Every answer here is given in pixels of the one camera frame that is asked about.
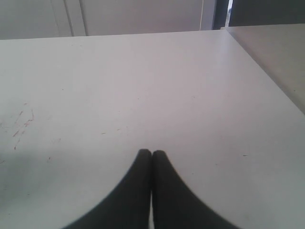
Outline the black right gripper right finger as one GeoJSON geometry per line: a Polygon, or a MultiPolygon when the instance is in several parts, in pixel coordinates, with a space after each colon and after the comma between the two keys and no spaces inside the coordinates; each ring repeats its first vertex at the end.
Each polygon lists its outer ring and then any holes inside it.
{"type": "Polygon", "coordinates": [[[152,211],[156,229],[235,229],[183,182],[162,150],[152,154],[152,211]]]}

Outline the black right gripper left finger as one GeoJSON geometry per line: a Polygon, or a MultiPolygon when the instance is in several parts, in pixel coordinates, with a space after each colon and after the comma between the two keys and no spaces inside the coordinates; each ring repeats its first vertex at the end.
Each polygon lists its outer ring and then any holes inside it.
{"type": "Polygon", "coordinates": [[[147,229],[151,201],[152,153],[139,150],[127,174],[97,206],[67,229],[147,229]]]}

